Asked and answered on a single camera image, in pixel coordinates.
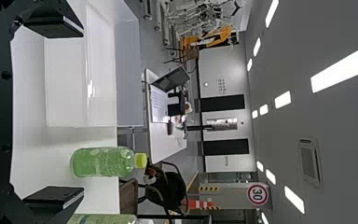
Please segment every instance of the green liquid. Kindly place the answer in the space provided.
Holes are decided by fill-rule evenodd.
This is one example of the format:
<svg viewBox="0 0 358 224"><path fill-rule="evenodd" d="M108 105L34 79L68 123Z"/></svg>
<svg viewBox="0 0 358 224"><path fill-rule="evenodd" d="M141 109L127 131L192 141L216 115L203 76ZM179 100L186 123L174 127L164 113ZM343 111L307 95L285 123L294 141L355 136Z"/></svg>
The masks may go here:
<svg viewBox="0 0 358 224"><path fill-rule="evenodd" d="M68 224L136 224L134 215L80 215L74 214Z"/></svg>
<svg viewBox="0 0 358 224"><path fill-rule="evenodd" d="M128 147L81 148L72 156L72 173L77 177L124 177L135 167L134 155Z"/></svg>

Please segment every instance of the yellow bottle cap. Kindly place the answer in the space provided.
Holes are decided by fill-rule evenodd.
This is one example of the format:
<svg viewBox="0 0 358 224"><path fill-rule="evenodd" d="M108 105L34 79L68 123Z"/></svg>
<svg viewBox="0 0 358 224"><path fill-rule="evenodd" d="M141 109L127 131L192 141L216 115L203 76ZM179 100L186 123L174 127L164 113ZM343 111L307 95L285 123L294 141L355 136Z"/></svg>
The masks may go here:
<svg viewBox="0 0 358 224"><path fill-rule="evenodd" d="M144 169L147 166L147 155L144 153L135 154L135 168Z"/></svg>

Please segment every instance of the air conditioning vent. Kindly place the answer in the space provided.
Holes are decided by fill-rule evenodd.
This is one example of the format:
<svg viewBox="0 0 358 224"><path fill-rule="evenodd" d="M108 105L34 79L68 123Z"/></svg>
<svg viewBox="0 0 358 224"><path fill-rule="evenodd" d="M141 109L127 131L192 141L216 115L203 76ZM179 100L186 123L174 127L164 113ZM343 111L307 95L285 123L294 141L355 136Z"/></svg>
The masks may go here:
<svg viewBox="0 0 358 224"><path fill-rule="evenodd" d="M319 146L316 139L301 139L299 142L299 154L304 179L319 188L322 183L322 169Z"/></svg>

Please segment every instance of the computer monitor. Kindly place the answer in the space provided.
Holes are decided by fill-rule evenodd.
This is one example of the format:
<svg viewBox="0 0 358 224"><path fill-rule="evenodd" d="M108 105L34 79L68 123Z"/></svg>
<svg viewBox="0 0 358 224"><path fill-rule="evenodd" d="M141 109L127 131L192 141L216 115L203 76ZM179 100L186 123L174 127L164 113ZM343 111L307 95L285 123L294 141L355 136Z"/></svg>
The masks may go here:
<svg viewBox="0 0 358 224"><path fill-rule="evenodd" d="M190 76L183 66L175 68L169 74L159 78L152 83L153 86L159 88L162 91L169 92L176 87L185 84L190 80Z"/></svg>

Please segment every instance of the laptop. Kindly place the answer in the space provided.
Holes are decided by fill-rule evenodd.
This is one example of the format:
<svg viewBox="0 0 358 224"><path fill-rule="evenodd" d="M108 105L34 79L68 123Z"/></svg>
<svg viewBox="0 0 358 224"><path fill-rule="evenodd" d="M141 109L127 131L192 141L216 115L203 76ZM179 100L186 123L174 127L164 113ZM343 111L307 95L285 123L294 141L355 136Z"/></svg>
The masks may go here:
<svg viewBox="0 0 358 224"><path fill-rule="evenodd" d="M177 67L150 85L150 104L153 123L168 123L168 92L190 80L183 66Z"/></svg>

